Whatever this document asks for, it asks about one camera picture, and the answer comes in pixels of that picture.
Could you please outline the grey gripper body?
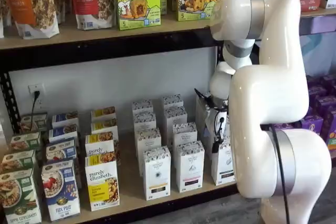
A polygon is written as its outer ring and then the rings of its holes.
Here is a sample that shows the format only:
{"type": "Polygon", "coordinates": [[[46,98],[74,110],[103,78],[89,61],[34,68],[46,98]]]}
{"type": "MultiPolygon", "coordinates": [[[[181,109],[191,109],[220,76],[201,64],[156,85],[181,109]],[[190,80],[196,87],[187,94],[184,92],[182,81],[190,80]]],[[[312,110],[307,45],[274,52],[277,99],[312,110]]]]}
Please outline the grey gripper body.
{"type": "Polygon", "coordinates": [[[226,140],[228,100],[206,98],[205,102],[204,137],[211,138],[213,141],[226,140]]]}

